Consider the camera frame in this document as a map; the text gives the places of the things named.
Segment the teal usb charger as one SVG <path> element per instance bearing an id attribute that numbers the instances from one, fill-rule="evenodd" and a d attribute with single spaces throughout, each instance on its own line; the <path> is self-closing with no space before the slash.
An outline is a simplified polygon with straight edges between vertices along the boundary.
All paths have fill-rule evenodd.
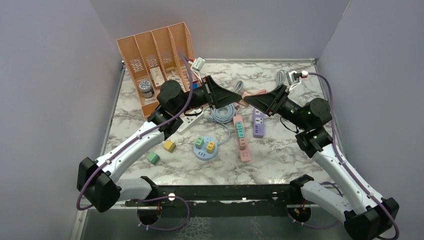
<path id="1" fill-rule="evenodd" d="M 236 130 L 236 133 L 237 133 L 237 138 L 238 138 L 238 139 L 242 139 L 242 138 L 244 138 L 244 137 L 245 137 L 245 132 L 244 132 L 244 130 L 243 130 L 243 129 L 237 129 L 237 130 Z"/>
<path id="2" fill-rule="evenodd" d="M 243 130 L 243 124 L 242 124 L 242 122 L 241 121 L 236 121 L 235 122 L 235 128 L 236 128 L 237 131 Z"/>

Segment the yellow usb charger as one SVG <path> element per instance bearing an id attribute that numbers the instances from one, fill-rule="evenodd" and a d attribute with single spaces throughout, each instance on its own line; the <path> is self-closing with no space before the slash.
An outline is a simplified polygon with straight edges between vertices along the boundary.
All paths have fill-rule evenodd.
<path id="1" fill-rule="evenodd" d="M 215 147 L 216 147 L 216 143 L 214 141 L 209 141 L 206 146 L 206 152 L 208 154 L 212 154 L 215 150 Z"/>

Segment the green usb charger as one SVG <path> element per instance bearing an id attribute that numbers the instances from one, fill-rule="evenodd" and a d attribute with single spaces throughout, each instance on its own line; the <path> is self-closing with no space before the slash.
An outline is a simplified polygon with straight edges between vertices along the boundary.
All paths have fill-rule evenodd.
<path id="1" fill-rule="evenodd" d="M 202 136 L 199 136 L 194 143 L 195 147 L 197 149 L 202 149 L 203 145 L 204 145 L 204 138 Z"/>

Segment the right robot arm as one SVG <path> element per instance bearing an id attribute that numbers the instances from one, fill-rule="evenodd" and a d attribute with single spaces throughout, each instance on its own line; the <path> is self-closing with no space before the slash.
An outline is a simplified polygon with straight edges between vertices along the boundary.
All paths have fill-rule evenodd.
<path id="1" fill-rule="evenodd" d="M 339 152 L 334 137 L 325 129 L 332 120 L 329 102 L 314 98 L 300 106 L 289 98 L 285 85 L 271 92 L 243 97 L 262 113 L 280 115 L 301 131 L 295 136 L 299 148 L 320 165 L 343 193 L 336 194 L 310 176 L 293 180 L 289 199 L 300 204 L 313 202 L 343 223 L 353 240 L 373 240 L 395 226 L 399 204 L 383 197 L 368 184 Z"/>

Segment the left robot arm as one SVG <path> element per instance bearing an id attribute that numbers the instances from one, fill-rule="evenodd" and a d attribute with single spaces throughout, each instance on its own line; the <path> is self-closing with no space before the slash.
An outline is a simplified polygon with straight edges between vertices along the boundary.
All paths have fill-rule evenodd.
<path id="1" fill-rule="evenodd" d="M 116 202 L 128 200 L 126 189 L 118 184 L 123 173 L 142 155 L 172 136 L 182 125 L 181 114 L 187 109 L 208 105 L 222 108 L 239 102 L 242 96 L 219 86 L 208 75 L 205 83 L 184 92 L 176 80 L 165 81 L 156 99 L 159 105 L 142 126 L 112 151 L 92 160 L 86 157 L 79 163 L 76 187 L 79 191 L 76 208 L 80 211 L 94 207 L 100 213 Z"/>

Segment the purple power strip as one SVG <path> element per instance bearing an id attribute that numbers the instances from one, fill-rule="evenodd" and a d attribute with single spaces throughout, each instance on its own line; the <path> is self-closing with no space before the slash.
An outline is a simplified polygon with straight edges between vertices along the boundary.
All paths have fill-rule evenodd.
<path id="1" fill-rule="evenodd" d="M 264 114 L 256 108 L 252 111 L 253 137 L 262 139 L 265 136 Z"/>

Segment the white power strip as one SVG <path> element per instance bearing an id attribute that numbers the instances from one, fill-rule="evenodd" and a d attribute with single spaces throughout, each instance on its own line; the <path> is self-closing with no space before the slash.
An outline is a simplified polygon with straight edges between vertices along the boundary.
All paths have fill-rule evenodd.
<path id="1" fill-rule="evenodd" d="M 184 116 L 182 118 L 183 123 L 180 125 L 180 127 L 177 129 L 177 133 L 180 135 L 184 134 L 187 130 L 189 130 L 191 127 L 195 126 L 198 121 L 204 116 L 204 113 L 200 113 L 197 116 Z"/>

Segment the pink power strip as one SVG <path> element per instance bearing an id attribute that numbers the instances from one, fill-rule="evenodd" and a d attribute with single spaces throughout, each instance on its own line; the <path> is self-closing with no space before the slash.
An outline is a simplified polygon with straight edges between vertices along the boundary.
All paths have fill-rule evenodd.
<path id="1" fill-rule="evenodd" d="M 244 128 L 244 122 L 243 122 L 243 118 L 240 115 L 235 115 L 233 118 L 233 125 L 234 125 L 234 129 L 235 129 L 235 136 L 236 136 L 236 140 L 237 140 L 237 147 L 239 150 L 239 156 L 240 156 L 240 160 L 244 163 L 249 162 L 251 160 L 251 152 L 249 149 L 249 143 L 248 143 L 248 139 L 247 139 L 247 135 L 246 135 L 246 130 Z M 238 137 L 237 137 L 237 129 L 235 127 L 235 122 L 237 121 L 241 121 L 242 126 L 243 126 L 243 130 L 244 130 L 244 134 L 245 134 L 245 139 L 247 141 L 247 147 L 245 150 L 240 150 L 239 149 L 239 142 L 238 142 Z"/>

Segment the round blue power strip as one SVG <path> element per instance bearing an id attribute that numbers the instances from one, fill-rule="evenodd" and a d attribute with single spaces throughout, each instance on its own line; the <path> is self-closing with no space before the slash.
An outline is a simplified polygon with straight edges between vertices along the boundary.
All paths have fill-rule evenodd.
<path id="1" fill-rule="evenodd" d="M 207 162 L 207 161 L 212 160 L 218 154 L 218 149 L 219 149 L 218 148 L 218 141 L 215 138 L 211 137 L 211 136 L 201 136 L 201 137 L 203 137 L 203 139 L 204 139 L 204 145 L 203 145 L 202 149 L 197 149 L 195 147 L 195 141 L 196 141 L 196 139 L 198 137 L 195 139 L 195 141 L 193 143 L 192 149 L 193 149 L 194 155 L 199 160 L 204 161 L 204 162 Z M 213 151 L 212 154 L 209 154 L 206 151 L 206 147 L 207 147 L 209 141 L 214 141 L 215 142 L 215 149 L 214 149 L 214 151 Z"/>

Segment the white red box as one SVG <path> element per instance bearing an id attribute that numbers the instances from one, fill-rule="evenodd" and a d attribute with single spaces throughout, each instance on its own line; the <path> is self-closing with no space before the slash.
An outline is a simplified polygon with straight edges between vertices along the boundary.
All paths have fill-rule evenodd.
<path id="1" fill-rule="evenodd" d="M 164 83 L 165 78 L 159 66 L 153 67 L 149 69 L 151 79 L 153 81 L 154 86 L 159 89 Z"/>

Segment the round tin in organizer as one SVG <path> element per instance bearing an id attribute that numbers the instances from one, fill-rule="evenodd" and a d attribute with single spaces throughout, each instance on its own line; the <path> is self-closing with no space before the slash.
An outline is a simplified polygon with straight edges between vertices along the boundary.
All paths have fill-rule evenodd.
<path id="1" fill-rule="evenodd" d="M 142 80 L 138 83 L 138 89 L 144 98 L 152 98 L 154 96 L 154 89 L 149 80 Z"/>

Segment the orange desk file organizer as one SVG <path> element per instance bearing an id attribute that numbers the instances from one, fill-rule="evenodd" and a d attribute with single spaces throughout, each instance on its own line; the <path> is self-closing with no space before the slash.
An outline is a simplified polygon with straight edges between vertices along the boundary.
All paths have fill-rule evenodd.
<path id="1" fill-rule="evenodd" d="M 184 22 L 123 37 L 116 43 L 136 87 L 144 117 L 148 117 L 159 104 L 157 95 L 160 88 L 154 86 L 151 68 L 160 67 L 165 81 L 176 80 L 184 92 L 189 90 L 189 73 L 180 55 L 191 61 L 195 55 L 190 31 Z M 152 84 L 153 97 L 142 96 L 138 87 L 142 80 Z"/>

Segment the green charger left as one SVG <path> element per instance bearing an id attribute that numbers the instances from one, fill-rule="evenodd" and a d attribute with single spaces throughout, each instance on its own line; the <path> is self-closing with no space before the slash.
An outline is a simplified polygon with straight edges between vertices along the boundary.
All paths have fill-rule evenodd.
<path id="1" fill-rule="evenodd" d="M 158 154 L 156 154 L 155 152 L 150 152 L 147 156 L 146 159 L 153 165 L 156 165 L 158 163 L 158 161 L 160 160 L 160 156 Z"/>

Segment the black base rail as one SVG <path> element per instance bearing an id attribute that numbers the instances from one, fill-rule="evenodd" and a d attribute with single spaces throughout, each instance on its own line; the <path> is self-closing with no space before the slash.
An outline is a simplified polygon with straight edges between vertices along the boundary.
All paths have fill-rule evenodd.
<path id="1" fill-rule="evenodd" d="M 309 204 L 290 184 L 159 185 L 146 200 L 125 202 L 142 216 L 161 218 L 287 217 L 289 209 Z"/>

